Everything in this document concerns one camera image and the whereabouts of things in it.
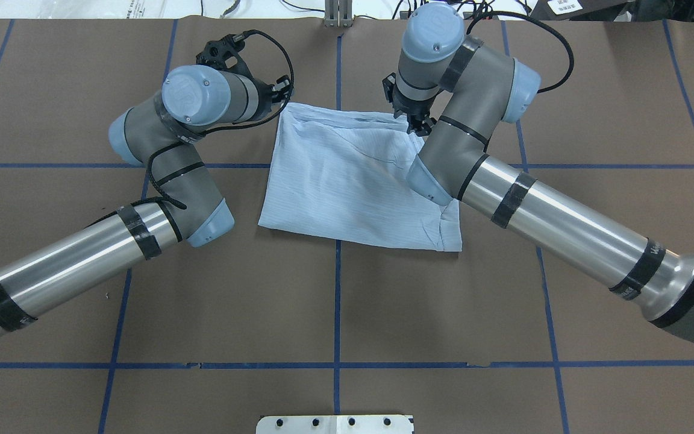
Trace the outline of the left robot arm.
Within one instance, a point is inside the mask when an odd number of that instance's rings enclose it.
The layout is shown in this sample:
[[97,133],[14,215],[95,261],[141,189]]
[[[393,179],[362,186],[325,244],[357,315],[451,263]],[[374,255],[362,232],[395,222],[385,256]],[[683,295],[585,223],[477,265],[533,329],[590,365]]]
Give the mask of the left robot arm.
[[77,233],[0,267],[0,337],[163,250],[193,247],[228,233],[234,218],[196,143],[221,128],[272,119],[294,88],[293,74],[265,83],[240,67],[204,65],[170,71],[160,90],[108,129],[113,150],[144,168],[152,198],[133,201]]

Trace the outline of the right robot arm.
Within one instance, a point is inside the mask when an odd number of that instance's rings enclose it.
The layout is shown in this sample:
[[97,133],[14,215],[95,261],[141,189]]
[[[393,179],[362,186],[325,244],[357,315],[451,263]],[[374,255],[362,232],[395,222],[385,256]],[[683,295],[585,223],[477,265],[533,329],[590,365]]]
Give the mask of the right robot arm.
[[472,36],[451,5],[412,11],[398,68],[383,79],[394,116],[426,138],[408,186],[438,206],[465,203],[694,343],[694,254],[673,253],[487,153],[496,126],[517,122],[540,83],[534,69]]

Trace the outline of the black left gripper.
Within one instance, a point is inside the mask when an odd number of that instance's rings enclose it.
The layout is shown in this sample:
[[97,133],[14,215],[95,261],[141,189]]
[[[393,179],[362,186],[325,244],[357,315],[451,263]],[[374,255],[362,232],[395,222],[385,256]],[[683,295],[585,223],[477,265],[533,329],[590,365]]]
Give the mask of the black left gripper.
[[275,108],[281,109],[290,101],[293,91],[293,80],[290,76],[282,76],[275,83],[262,83],[260,92],[260,108],[270,112]]

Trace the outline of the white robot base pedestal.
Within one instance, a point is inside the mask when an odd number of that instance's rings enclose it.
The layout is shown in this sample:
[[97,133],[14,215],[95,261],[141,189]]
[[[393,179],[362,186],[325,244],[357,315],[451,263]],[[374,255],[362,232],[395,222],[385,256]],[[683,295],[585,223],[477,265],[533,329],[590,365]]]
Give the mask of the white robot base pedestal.
[[412,415],[273,415],[258,421],[256,433],[414,433]]

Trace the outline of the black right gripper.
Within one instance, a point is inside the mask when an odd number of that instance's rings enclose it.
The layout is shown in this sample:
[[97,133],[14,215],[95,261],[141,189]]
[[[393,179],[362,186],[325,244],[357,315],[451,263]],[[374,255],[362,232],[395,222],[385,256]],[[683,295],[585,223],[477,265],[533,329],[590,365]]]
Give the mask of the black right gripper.
[[393,107],[394,118],[402,115],[407,118],[407,133],[429,136],[436,124],[436,120],[430,117],[436,88],[419,90],[397,74],[389,74],[382,80],[382,85],[386,101]]

